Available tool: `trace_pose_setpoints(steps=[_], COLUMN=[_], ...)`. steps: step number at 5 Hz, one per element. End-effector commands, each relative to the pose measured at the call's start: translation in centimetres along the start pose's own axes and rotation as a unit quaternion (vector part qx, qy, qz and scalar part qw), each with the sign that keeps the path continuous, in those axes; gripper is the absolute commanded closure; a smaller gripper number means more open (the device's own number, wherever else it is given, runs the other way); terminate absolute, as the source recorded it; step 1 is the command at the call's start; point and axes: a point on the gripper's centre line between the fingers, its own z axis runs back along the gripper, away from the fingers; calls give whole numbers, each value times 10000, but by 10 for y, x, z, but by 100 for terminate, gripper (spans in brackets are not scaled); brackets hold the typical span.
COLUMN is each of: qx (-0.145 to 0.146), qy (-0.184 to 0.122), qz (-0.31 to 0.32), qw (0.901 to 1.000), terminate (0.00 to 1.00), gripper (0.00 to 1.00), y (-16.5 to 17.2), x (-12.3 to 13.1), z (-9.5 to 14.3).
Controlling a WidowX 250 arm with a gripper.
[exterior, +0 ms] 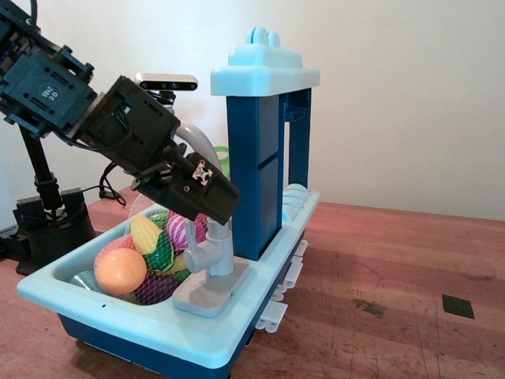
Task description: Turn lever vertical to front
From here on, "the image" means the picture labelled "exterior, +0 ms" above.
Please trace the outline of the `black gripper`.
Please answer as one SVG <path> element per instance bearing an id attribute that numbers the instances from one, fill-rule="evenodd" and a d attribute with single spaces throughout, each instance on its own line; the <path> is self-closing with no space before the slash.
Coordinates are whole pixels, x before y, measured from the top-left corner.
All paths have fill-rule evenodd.
<path id="1" fill-rule="evenodd" d="M 208 159 L 174 147 L 181 122 L 128 77 L 99 95 L 73 138 L 136 179 L 136 191 L 189 220 L 204 214 L 226 224 L 240 201 L 239 189 Z"/>

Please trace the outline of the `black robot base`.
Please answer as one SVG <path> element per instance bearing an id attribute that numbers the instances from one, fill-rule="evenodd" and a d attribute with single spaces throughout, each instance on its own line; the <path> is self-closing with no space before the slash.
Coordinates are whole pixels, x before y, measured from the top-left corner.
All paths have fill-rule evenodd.
<path id="1" fill-rule="evenodd" d="M 17 262 L 16 273 L 28 276 L 95 238 L 83 191 L 65 190 L 61 197 L 54 215 L 38 197 L 19 200 L 16 223 L 1 229 L 1 257 Z"/>

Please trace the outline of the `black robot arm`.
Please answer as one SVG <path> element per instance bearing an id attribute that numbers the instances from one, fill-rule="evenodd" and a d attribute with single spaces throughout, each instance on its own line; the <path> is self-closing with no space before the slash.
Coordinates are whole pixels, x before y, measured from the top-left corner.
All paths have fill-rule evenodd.
<path id="1" fill-rule="evenodd" d="M 128 77 L 108 92 L 90 86 L 92 65 L 45 39 L 11 1 L 1 4 L 1 111 L 32 137 L 54 133 L 98 152 L 133 176 L 133 189 L 194 220 L 228 222 L 237 187 L 208 154 L 174 140 L 180 121 Z"/>

